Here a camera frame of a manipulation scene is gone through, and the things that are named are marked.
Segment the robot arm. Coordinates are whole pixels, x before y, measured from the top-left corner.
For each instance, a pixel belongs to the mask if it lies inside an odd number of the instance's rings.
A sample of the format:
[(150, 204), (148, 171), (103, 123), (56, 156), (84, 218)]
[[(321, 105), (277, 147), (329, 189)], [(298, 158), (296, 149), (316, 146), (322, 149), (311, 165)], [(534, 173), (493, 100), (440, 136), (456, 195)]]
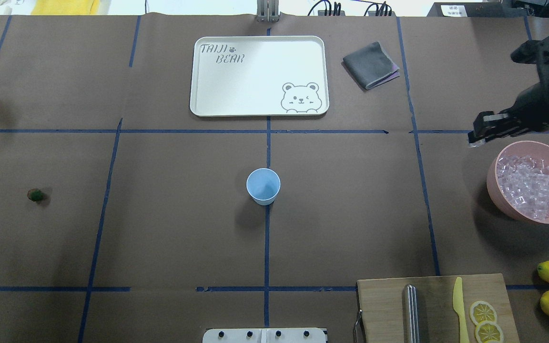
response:
[[(471, 145), (483, 145), (492, 140), (518, 137), (549, 131), (549, 66), (537, 65), (539, 82), (521, 92), (513, 106), (494, 113), (482, 111), (475, 119), (467, 139)], [(539, 156), (549, 152), (549, 146), (535, 141), (518, 141), (510, 145), (514, 152), (534, 148)], [(543, 220), (549, 224), (549, 218)]]

